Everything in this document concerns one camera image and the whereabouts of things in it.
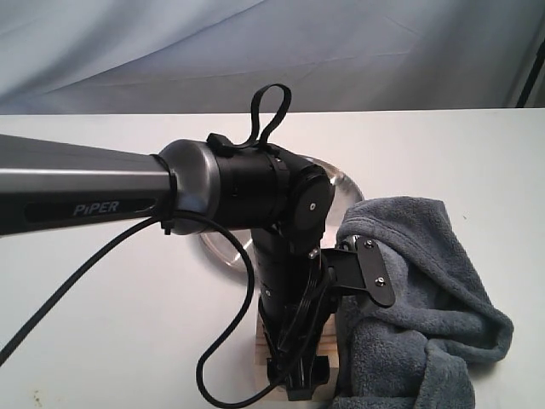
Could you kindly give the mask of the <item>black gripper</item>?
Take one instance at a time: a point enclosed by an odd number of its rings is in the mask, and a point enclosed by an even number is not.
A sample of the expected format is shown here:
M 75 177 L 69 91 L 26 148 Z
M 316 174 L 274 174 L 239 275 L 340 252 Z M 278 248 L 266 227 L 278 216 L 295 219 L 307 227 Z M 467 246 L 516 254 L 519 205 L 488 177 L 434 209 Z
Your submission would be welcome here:
M 331 315 L 335 317 L 337 306 L 334 297 L 315 298 L 304 320 L 290 328 L 287 341 L 282 343 L 285 326 L 270 319 L 263 303 L 258 303 L 258 318 L 270 353 L 267 358 L 269 383 L 276 381 L 281 371 L 290 371 L 266 396 L 267 400 L 311 400 L 316 388 L 328 382 L 329 359 L 318 356 L 317 348 L 324 325 Z

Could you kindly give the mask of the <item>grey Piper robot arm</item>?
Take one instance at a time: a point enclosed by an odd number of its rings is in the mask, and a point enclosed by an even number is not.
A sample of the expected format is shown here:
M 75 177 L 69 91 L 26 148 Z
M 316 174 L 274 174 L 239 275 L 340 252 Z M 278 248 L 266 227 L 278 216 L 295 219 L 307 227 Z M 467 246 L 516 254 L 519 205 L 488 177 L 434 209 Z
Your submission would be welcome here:
M 7 359 L 69 289 L 129 235 L 153 224 L 166 234 L 215 231 L 239 251 L 270 356 L 271 388 L 309 400 L 327 383 L 318 340 L 334 305 L 320 248 L 335 193 L 325 170 L 249 139 L 212 134 L 143 155 L 19 136 L 1 138 L 4 235 L 135 220 L 98 250 L 12 337 Z

